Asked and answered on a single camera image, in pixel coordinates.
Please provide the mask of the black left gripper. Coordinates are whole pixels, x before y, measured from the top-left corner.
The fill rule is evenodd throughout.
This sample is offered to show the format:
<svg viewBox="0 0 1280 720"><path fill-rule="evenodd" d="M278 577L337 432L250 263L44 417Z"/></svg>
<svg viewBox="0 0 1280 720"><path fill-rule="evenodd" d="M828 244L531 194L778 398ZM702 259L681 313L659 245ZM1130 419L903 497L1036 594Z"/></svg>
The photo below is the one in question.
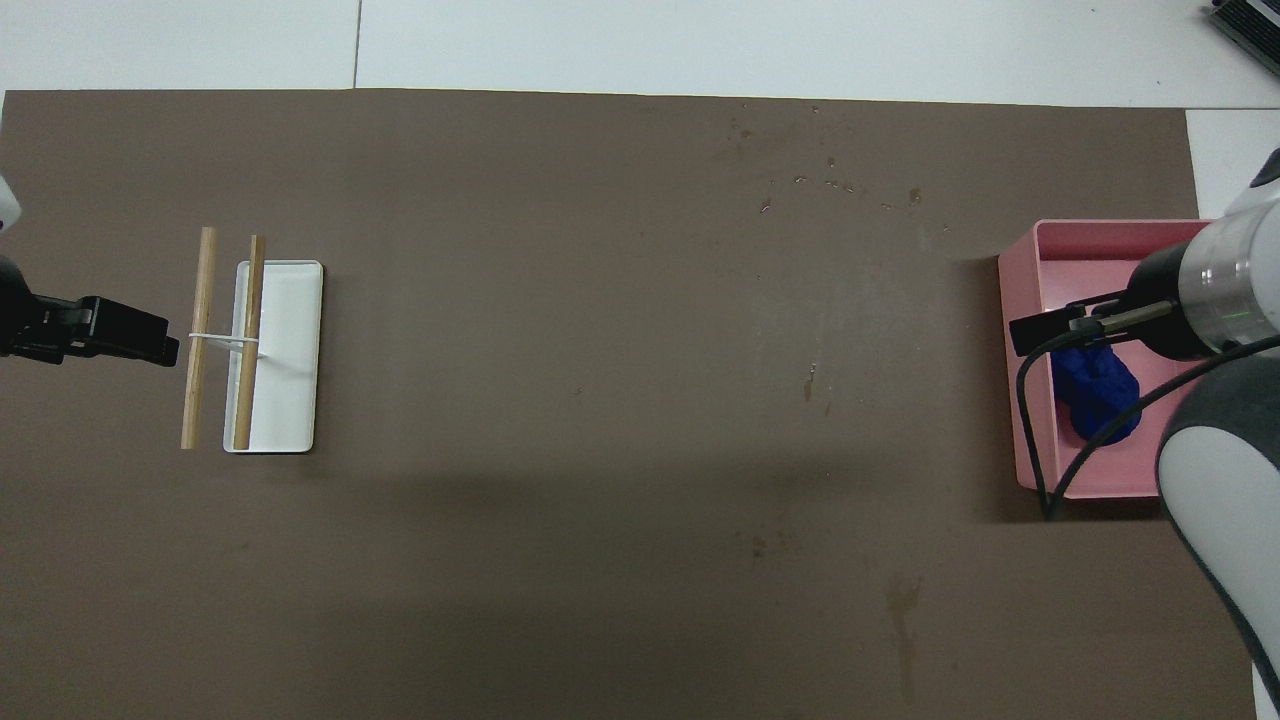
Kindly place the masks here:
<svg viewBox="0 0 1280 720"><path fill-rule="evenodd" d="M96 354L173 368L180 341L169 336L169 320L101 296L88 297L88 348ZM1 351L6 357L63 363L87 357L76 347L77 304L35 297L18 265L1 255Z"/></svg>

